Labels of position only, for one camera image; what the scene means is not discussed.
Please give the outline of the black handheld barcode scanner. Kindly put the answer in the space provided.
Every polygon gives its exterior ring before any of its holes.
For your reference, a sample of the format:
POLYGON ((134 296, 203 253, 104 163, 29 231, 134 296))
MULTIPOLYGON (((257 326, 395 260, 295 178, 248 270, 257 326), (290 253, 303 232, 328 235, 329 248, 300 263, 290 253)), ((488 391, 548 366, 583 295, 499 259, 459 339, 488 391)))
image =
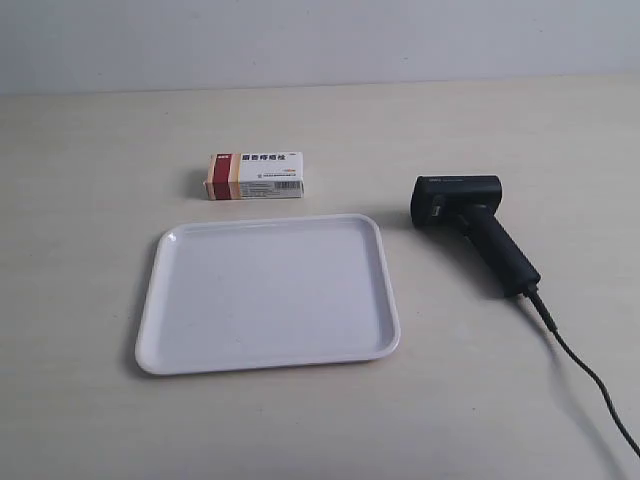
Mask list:
POLYGON ((458 231, 477 250, 504 295, 530 296, 541 275, 496 217, 502 184, 496 175, 419 176, 411 201, 415 228, 458 231))

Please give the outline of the white plastic tray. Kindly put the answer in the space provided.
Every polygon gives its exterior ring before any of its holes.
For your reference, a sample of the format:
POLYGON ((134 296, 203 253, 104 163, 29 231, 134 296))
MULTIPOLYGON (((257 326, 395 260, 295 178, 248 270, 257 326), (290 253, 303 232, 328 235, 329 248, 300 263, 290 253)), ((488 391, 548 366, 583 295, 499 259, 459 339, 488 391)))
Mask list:
POLYGON ((155 376, 377 360, 400 326, 362 214, 190 223, 158 241, 135 343, 155 376))

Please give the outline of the white red medicine box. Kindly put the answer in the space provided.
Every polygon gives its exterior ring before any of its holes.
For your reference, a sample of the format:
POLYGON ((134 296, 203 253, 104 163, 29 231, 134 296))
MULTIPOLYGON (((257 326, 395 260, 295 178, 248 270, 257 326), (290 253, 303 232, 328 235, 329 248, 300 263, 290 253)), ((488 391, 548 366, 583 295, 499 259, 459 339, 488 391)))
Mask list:
POLYGON ((301 152, 218 153, 203 182, 209 200, 304 197, 301 152))

